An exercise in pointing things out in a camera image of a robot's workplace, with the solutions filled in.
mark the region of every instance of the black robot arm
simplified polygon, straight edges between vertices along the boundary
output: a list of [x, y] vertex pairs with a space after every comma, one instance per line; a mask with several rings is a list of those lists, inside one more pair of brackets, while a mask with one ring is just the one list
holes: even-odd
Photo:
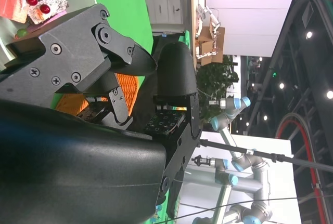
[[[17, 58], [0, 73], [4, 223], [140, 223], [198, 145], [195, 72], [182, 43], [162, 51], [155, 116], [144, 133], [126, 130], [132, 119], [114, 72], [147, 75], [157, 64], [108, 15], [97, 4], [8, 46]], [[78, 116], [48, 109], [54, 93], [83, 93], [89, 106]]]

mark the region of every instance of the ceiling light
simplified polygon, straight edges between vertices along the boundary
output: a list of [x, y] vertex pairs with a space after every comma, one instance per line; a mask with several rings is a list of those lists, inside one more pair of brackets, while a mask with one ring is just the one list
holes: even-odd
[[312, 37], [312, 32], [307, 32], [306, 38], [311, 38]]
[[333, 91], [329, 90], [326, 94], [328, 99], [332, 99], [333, 98]]

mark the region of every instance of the screw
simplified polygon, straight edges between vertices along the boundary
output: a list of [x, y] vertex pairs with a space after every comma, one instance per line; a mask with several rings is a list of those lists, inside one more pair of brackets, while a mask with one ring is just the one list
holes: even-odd
[[81, 75], [80, 75], [78, 72], [74, 72], [74, 73], [72, 74], [72, 80], [73, 80], [73, 82], [75, 82], [75, 83], [80, 82], [80, 80], [81, 80]]
[[60, 78], [55, 76], [51, 79], [51, 82], [52, 82], [53, 85], [59, 85], [60, 84]]
[[105, 44], [108, 44], [111, 41], [111, 34], [106, 28], [100, 29], [98, 32], [98, 36], [99, 39]]
[[132, 48], [132, 47], [127, 48], [127, 53], [128, 53], [129, 55], [132, 55], [132, 53], [133, 53], [133, 48]]
[[102, 20], [105, 20], [105, 19], [108, 17], [108, 14], [106, 13], [105, 10], [101, 10], [101, 11], [99, 12], [99, 15], [100, 15], [100, 17], [102, 18]]
[[168, 177], [164, 177], [161, 186], [162, 192], [167, 192], [170, 186], [170, 179]]
[[37, 68], [33, 67], [30, 68], [29, 74], [32, 77], [38, 77], [40, 75], [40, 71]]
[[52, 44], [51, 52], [55, 55], [59, 55], [59, 54], [61, 54], [61, 47], [58, 44]]

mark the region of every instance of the red cable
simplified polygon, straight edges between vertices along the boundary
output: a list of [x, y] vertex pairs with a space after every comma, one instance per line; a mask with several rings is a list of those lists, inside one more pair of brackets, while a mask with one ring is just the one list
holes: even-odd
[[[303, 137], [303, 140], [304, 140], [304, 145], [305, 145], [305, 149], [306, 149], [306, 154], [308, 156], [308, 160], [310, 162], [313, 162], [313, 157], [312, 157], [312, 153], [311, 153], [309, 138], [306, 135], [304, 127], [300, 123], [296, 122], [295, 120], [286, 120], [282, 124], [282, 126], [281, 126], [281, 128], [279, 130], [279, 133], [276, 135], [276, 138], [280, 138], [281, 137], [282, 132], [285, 130], [285, 128], [290, 123], [295, 124], [298, 127], [298, 129], [300, 130], [300, 132], [302, 134], [302, 137]], [[311, 173], [312, 184], [315, 187], [317, 185], [317, 183], [318, 183], [317, 175], [316, 175], [315, 170], [313, 168], [310, 168], [310, 173]], [[324, 209], [323, 209], [323, 204], [322, 204], [322, 200], [320, 198], [321, 194], [320, 194], [319, 189], [317, 187], [314, 189], [314, 194], [317, 197], [317, 205], [318, 205], [318, 209], [319, 209], [319, 216], [320, 216], [320, 219], [321, 219], [321, 223], [322, 224], [326, 224], [326, 219], [325, 219], [325, 213], [324, 213]]]

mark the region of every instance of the orange woven basket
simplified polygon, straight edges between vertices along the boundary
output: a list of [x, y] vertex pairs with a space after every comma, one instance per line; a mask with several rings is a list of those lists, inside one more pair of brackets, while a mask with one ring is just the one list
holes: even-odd
[[[116, 74], [119, 85], [124, 93], [129, 115], [132, 113], [132, 109], [136, 100], [137, 92], [139, 90], [139, 80], [137, 77]], [[88, 106], [88, 102], [85, 100], [82, 94], [64, 94], [59, 101], [56, 110], [66, 112], [71, 115], [78, 115], [84, 108]]]

